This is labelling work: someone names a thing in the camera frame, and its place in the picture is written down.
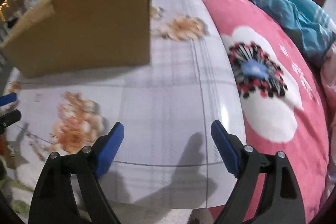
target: cardboard box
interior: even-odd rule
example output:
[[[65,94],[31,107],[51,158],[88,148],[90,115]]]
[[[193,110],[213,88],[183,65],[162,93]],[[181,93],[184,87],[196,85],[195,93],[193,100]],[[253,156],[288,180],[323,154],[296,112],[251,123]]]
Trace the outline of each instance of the cardboard box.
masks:
[[[26,78],[148,64],[150,0],[43,0],[1,50]]]

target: bed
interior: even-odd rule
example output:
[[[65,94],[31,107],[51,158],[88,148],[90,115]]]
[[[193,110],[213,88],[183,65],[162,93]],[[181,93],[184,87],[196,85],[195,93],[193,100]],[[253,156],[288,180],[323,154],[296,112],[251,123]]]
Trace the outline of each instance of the bed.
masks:
[[[6,135],[18,165],[15,172],[7,168],[8,177],[20,183],[11,185],[16,195],[12,200],[24,201],[29,208],[50,149],[66,153],[64,146],[51,147],[51,133],[59,131],[59,120],[72,111],[69,103],[85,101],[86,112],[94,117],[91,136],[93,130],[105,134],[116,121],[125,125],[125,140],[101,181],[123,223],[148,221],[148,215],[149,223],[187,223],[195,208],[196,213],[212,213],[209,223],[216,218],[236,180],[212,141],[215,119],[261,153],[281,150],[288,155],[308,223],[325,189],[330,111],[297,47],[277,22],[248,0],[152,0],[152,5],[148,66],[36,79],[12,71],[5,92],[18,92],[16,107],[23,117]],[[190,34],[186,41],[176,41],[179,37],[169,33],[162,36],[162,27],[181,16],[200,20],[205,34]],[[258,65],[261,60],[267,60],[266,68]],[[271,81],[257,77],[263,75]],[[77,148],[69,146],[67,152]],[[260,178],[246,219],[256,210],[262,184]],[[73,188],[80,206],[75,181]],[[16,209],[27,216],[27,208]]]

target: flower pattern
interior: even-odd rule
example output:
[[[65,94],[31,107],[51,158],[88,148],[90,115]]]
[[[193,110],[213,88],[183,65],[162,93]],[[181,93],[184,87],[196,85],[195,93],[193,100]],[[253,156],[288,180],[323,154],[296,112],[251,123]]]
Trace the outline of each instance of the flower pattern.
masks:
[[[286,95],[280,96],[278,94],[279,96],[274,96],[274,98],[272,98],[268,96],[268,93],[265,96],[263,92],[249,91],[248,100],[241,99],[241,108],[246,121],[259,136],[272,142],[280,143],[292,140],[298,128],[294,109],[303,110],[300,90],[296,80],[278,61],[270,43],[251,27],[239,26],[234,29],[231,36],[221,35],[221,38],[229,55],[231,53],[230,49],[238,46],[236,44],[237,41],[243,45],[248,45],[251,48],[257,48],[256,51],[258,53],[256,53],[256,55],[266,55],[269,60],[268,69],[261,70],[259,77],[261,77],[263,73],[264,75],[273,73],[276,78],[278,78],[279,84],[283,83]],[[244,50],[242,44],[239,44],[241,51]]]
[[[96,103],[83,100],[80,93],[66,92],[68,101],[58,107],[59,120],[52,127],[53,144],[49,150],[77,153],[83,146],[92,146],[104,130],[102,116],[96,114]]]
[[[207,34],[206,24],[199,18],[180,16],[169,24],[160,27],[160,36],[175,41],[199,40]]]
[[[255,42],[250,45],[235,43],[230,47],[228,56],[239,95],[243,94],[246,99],[250,92],[255,92],[258,88],[264,98],[285,96],[287,85],[281,77],[283,71]]]

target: white wall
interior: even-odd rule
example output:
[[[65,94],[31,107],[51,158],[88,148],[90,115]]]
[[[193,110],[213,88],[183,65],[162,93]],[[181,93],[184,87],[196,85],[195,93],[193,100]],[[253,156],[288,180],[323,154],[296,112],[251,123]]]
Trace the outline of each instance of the white wall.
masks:
[[[336,22],[336,0],[326,0],[323,9]]]

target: blue gripper pad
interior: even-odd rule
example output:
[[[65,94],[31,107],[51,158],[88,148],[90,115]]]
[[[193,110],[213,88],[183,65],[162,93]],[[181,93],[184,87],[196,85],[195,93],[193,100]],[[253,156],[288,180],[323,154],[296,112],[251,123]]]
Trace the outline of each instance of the blue gripper pad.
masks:
[[[238,155],[227,138],[228,133],[221,122],[216,120],[211,125],[211,136],[217,146],[227,171],[238,178],[239,159]]]
[[[16,93],[10,93],[0,97],[0,106],[7,105],[9,103],[15,102],[17,100]]]
[[[105,175],[113,162],[114,157],[121,145],[121,142],[124,139],[124,126],[121,123],[118,123],[108,138],[104,148],[99,153],[97,159],[97,168],[96,168],[96,176],[97,178],[101,178]]]

